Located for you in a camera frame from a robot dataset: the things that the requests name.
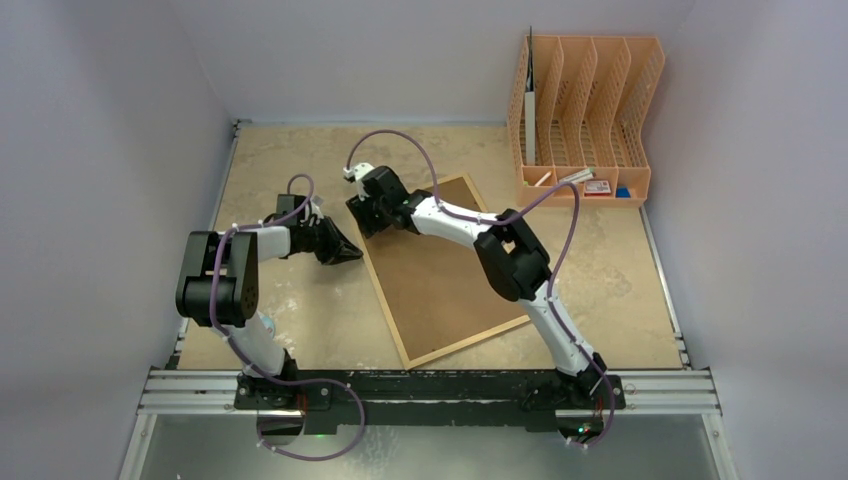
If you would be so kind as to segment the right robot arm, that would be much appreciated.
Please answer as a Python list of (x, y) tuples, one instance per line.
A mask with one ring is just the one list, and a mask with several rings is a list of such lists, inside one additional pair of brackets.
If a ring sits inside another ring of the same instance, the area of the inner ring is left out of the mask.
[(601, 385), (610, 387), (601, 357), (579, 333), (555, 290), (558, 268), (522, 213), (468, 210), (443, 201), (436, 190), (408, 191), (387, 166), (360, 163), (343, 170), (357, 193), (346, 205), (360, 232), (371, 237), (390, 226), (452, 241), (473, 250), (491, 288), (520, 305), (548, 347), (564, 399), (584, 407)]

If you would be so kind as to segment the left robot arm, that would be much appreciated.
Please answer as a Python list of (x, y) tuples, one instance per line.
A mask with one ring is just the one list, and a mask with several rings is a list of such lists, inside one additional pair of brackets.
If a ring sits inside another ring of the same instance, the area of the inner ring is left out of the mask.
[(280, 194), (276, 211), (261, 223), (190, 233), (175, 292), (180, 316), (214, 330), (242, 362), (246, 375), (263, 378), (259, 395), (275, 409), (295, 402), (298, 382), (285, 372), (290, 356), (258, 313), (259, 266), (300, 253), (313, 254), (322, 265), (363, 257), (313, 200)]

